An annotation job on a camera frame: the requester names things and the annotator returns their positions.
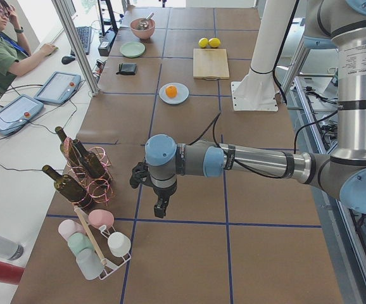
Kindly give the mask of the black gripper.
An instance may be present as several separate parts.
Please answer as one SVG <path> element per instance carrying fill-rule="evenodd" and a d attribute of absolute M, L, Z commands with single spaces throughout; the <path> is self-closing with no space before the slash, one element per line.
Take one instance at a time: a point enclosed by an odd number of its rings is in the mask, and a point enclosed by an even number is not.
<path fill-rule="evenodd" d="M 153 187 L 155 195 L 158 197 L 158 201 L 154 205 L 155 217 L 163 218 L 167 215 L 167 207 L 169 204 L 170 197 L 176 192 L 177 186 L 171 185 L 166 188 Z"/>

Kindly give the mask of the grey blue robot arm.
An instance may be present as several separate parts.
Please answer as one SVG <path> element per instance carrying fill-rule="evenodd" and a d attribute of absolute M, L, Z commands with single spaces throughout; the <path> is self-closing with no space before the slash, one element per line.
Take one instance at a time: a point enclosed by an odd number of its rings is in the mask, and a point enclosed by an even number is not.
<path fill-rule="evenodd" d="M 218 177 L 232 169 L 296 179 L 366 214 L 366 1 L 310 1 L 305 39 L 321 38 L 339 51 L 336 149 L 329 155 L 290 154 L 208 141 L 177 144 L 155 135 L 145 145 L 142 182 L 158 197 L 157 217 L 165 216 L 178 175 Z"/>

